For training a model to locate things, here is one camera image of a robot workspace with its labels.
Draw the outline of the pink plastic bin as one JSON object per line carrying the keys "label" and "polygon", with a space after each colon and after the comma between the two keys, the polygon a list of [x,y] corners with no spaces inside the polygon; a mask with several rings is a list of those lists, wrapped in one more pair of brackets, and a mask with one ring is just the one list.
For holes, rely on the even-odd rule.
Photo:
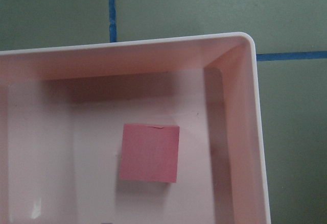
{"label": "pink plastic bin", "polygon": [[[119,178],[126,123],[179,126],[176,183]],[[271,223],[253,39],[2,51],[1,223]]]}

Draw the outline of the red foam block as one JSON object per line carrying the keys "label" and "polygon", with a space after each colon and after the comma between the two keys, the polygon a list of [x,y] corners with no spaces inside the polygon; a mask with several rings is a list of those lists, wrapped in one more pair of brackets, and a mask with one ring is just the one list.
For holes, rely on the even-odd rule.
{"label": "red foam block", "polygon": [[121,180],[176,183],[179,126],[125,124]]}

